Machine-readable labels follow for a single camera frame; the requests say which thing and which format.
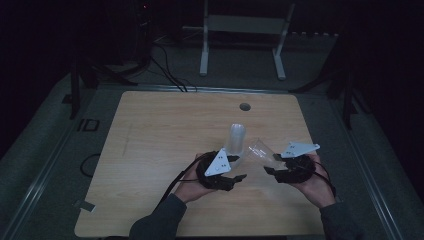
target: wooden table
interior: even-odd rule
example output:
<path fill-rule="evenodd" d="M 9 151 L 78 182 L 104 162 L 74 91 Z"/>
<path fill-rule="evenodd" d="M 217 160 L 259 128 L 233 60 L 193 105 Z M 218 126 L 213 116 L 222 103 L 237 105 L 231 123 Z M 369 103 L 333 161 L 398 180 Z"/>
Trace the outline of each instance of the wooden table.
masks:
<path fill-rule="evenodd" d="M 248 103 L 250 111 L 242 111 Z M 245 146 L 261 138 L 275 152 L 289 141 L 312 143 L 291 95 L 126 92 L 119 103 L 75 227 L 80 237 L 128 236 L 152 212 L 170 182 L 196 153 L 219 150 L 233 123 L 246 127 Z M 247 174 L 230 192 L 188 203 L 178 236 L 322 234 L 318 209 L 295 188 L 279 184 L 258 163 L 245 161 L 229 176 Z"/>

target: metal frame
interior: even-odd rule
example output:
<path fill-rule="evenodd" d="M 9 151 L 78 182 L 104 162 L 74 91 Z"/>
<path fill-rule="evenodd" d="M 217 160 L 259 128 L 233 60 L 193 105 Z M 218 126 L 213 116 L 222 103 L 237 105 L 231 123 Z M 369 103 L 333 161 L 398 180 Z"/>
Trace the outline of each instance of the metal frame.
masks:
<path fill-rule="evenodd" d="M 280 41 L 276 48 L 272 50 L 275 68 L 279 80 L 285 80 L 286 74 L 281 60 L 281 50 L 287 36 L 287 30 L 290 25 L 295 4 L 292 3 L 287 12 L 286 18 L 258 18 L 258 17 L 239 17 L 239 16 L 221 16 L 209 15 L 209 2 L 204 0 L 203 15 L 203 47 L 200 58 L 200 76 L 206 76 L 208 73 L 209 59 L 209 31 L 228 31 L 244 33 L 264 33 L 279 34 Z"/>

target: hand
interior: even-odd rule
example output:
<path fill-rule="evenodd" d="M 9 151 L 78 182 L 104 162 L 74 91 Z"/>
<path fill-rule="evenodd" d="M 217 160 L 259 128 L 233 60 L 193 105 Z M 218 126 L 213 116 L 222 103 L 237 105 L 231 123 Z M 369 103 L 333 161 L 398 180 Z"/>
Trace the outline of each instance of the hand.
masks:
<path fill-rule="evenodd" d="M 182 180 L 198 179 L 196 174 L 196 168 L 198 164 L 199 162 L 197 162 L 189 170 L 187 170 Z M 188 203 L 191 201 L 195 201 L 203 197 L 204 195 L 211 192 L 215 192 L 215 191 L 216 191 L 215 189 L 207 189 L 203 187 L 203 185 L 200 184 L 198 181 L 192 181 L 192 182 L 181 182 L 180 185 L 177 187 L 177 190 L 175 190 L 174 194 L 179 199 L 181 199 L 181 201 L 183 201 L 184 203 Z"/>
<path fill-rule="evenodd" d="M 308 154 L 308 156 L 312 159 L 312 161 L 321 163 L 318 155 Z M 315 164 L 315 167 L 315 171 L 317 173 L 328 179 L 328 175 L 321 167 L 321 165 Z M 299 189 L 299 191 L 301 191 L 305 197 L 318 208 L 323 208 L 336 203 L 336 199 L 334 198 L 330 186 L 328 186 L 328 184 L 323 179 L 315 174 L 313 174 L 309 180 L 303 183 L 293 183 L 290 185 Z"/>

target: clear plastic cup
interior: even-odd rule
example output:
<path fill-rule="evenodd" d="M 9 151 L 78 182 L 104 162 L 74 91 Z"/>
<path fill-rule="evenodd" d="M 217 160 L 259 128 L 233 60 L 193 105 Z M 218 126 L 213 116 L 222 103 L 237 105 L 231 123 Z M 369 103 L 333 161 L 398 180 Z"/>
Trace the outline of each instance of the clear plastic cup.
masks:
<path fill-rule="evenodd" d="M 241 156 L 246 128 L 242 124 L 231 125 L 228 138 L 225 142 L 225 150 L 229 156 Z"/>

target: gray floor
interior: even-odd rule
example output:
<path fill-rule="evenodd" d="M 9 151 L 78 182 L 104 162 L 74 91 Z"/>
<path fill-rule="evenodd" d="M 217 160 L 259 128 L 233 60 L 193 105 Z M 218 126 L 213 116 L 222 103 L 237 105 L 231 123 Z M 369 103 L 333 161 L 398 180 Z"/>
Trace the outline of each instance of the gray floor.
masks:
<path fill-rule="evenodd" d="M 208 76 L 198 74 L 200 48 L 191 44 L 166 47 L 170 70 L 189 80 L 199 91 L 238 91 L 286 94 L 288 89 L 313 80 L 319 73 L 334 39 L 325 36 L 287 39 L 283 63 L 286 81 L 278 81 L 270 51 L 224 49 L 212 46 Z M 165 64 L 163 52 L 155 48 L 153 57 Z M 155 66 L 150 71 L 158 73 Z M 80 172 L 81 162 L 100 153 L 121 94 L 126 90 L 176 91 L 166 78 L 144 72 L 131 79 L 138 87 L 123 87 L 103 80 L 96 91 L 83 90 L 83 108 L 77 120 L 69 120 L 70 106 L 62 98 L 70 91 L 69 76 L 52 90 L 31 123 L 0 162 L 0 211 L 2 224 L 23 217 L 14 239 L 80 239 L 73 233 L 90 178 Z M 325 97 L 327 85 L 297 95 L 318 154 L 331 173 L 340 196 L 349 205 L 367 239 L 424 239 L 424 207 L 402 171 L 384 133 L 372 114 L 352 115 L 353 130 L 340 121 L 341 99 Z M 100 120 L 97 132 L 77 131 L 79 119 Z M 23 200 L 44 164 L 56 162 L 45 188 L 28 195 L 34 208 Z M 94 171 L 96 159 L 88 171 Z M 324 239 L 323 236 L 290 236 L 289 239 Z"/>

